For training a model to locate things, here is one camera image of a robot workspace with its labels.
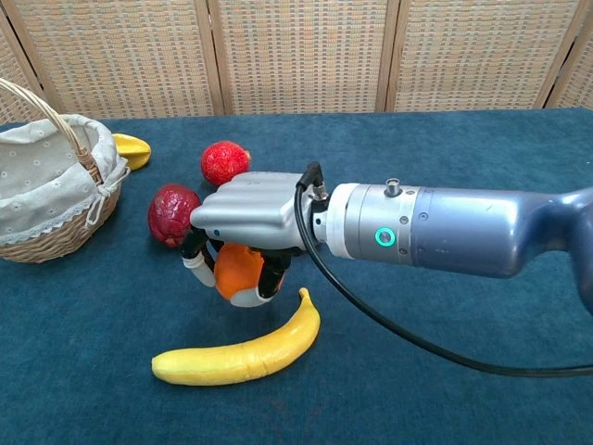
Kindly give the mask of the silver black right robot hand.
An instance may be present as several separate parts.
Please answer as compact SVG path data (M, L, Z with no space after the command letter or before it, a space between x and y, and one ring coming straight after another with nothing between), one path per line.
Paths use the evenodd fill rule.
M263 305L280 289L291 259L307 250L297 218L303 220L312 245L326 241L329 200L317 163L303 173L240 173L192 210L190 228L180 246L183 264L203 285L214 287L220 282L214 267L221 261L211 258L207 245L218 252L230 243L248 247L262 257L263 264L255 284L231 292L231 304Z

